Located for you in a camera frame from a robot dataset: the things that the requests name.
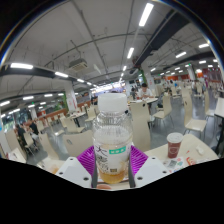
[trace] person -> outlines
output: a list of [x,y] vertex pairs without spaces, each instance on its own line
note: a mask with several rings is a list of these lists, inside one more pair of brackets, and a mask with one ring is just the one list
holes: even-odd
[[133,100],[135,100],[135,89],[134,88],[131,89],[130,96],[132,96]]
[[18,136],[19,136],[19,138],[21,140],[22,146],[25,147],[25,145],[27,145],[27,144],[26,144],[26,140],[25,140],[23,134],[26,133],[26,132],[25,132],[25,130],[22,127],[23,127],[22,124],[21,125],[16,124],[16,131],[17,131]]

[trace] red paper cup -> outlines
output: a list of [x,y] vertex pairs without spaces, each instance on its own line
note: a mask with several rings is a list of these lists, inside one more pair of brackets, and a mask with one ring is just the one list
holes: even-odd
[[183,137],[181,133],[171,133],[167,136],[169,158],[177,157]]

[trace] juice bottle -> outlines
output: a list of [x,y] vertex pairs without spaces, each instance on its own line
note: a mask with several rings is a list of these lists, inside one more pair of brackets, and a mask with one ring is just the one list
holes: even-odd
[[101,179],[108,184],[124,179],[133,130],[126,111],[127,96],[106,93],[98,97],[99,115],[93,121],[96,164]]

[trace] ceiling light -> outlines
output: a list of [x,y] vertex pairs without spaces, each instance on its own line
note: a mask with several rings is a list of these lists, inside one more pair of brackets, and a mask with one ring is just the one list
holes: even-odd
[[77,81],[78,81],[78,82],[84,82],[84,80],[82,80],[82,79],[77,79]]
[[208,44],[199,45],[199,48],[204,48],[204,47],[209,47],[209,45]]
[[154,5],[147,3],[145,9],[142,13],[141,20],[139,22],[139,26],[145,26],[147,19],[149,18],[150,13],[152,12]]
[[61,77],[64,77],[64,78],[68,78],[68,75],[66,75],[64,73],[61,73],[61,72],[55,72],[55,75],[58,75],[58,76],[61,76]]
[[18,111],[20,111],[20,109],[16,109],[16,110],[14,110],[13,112],[16,113],[16,112],[18,112]]
[[5,105],[7,105],[7,104],[10,104],[10,101],[5,101],[5,102],[1,103],[1,104],[0,104],[0,107],[3,107],[3,106],[5,106]]
[[30,100],[30,99],[33,99],[33,96],[27,96],[23,98],[23,100]]
[[12,63],[11,68],[25,68],[25,69],[32,69],[33,65],[21,64],[21,63]]
[[180,57],[184,56],[185,54],[187,54],[187,52],[182,52],[182,53],[176,55],[176,58],[180,58]]
[[133,51],[134,51],[134,48],[133,47],[130,48],[129,53],[128,53],[128,59],[131,58]]

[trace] cafeteria table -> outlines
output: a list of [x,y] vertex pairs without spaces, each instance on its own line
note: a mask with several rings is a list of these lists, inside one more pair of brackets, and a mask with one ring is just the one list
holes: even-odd
[[[202,155],[199,154],[198,151],[196,150],[197,147],[200,147],[201,149],[203,149]],[[155,156],[162,162],[162,161],[168,159],[168,156],[167,156],[168,155],[168,144],[165,144],[161,147],[146,151],[144,153],[148,157]],[[186,159],[188,157],[191,157],[195,161],[202,160],[202,159],[208,159],[211,161],[219,159],[218,156],[216,155],[216,153],[210,147],[208,147],[199,138],[197,138],[191,134],[184,135],[183,141],[181,143],[180,150],[178,153],[178,157],[183,157],[185,167],[189,166],[186,161]],[[47,168],[45,168],[45,170],[47,169],[49,172],[52,172],[52,170],[53,170],[51,168],[52,165],[55,165],[58,168],[60,168],[64,162],[65,161],[56,161],[56,160],[49,161],[48,160],[48,162],[45,162],[45,164],[47,164],[47,165],[45,165],[47,167]],[[111,187],[111,190],[130,189],[128,180],[122,181],[117,184],[107,184],[107,185],[109,185]]]
[[78,127],[80,128],[80,124],[79,124],[78,118],[82,117],[85,114],[86,113],[84,113],[84,112],[83,113],[76,113],[76,114],[71,115],[70,117],[73,118],[76,121]]

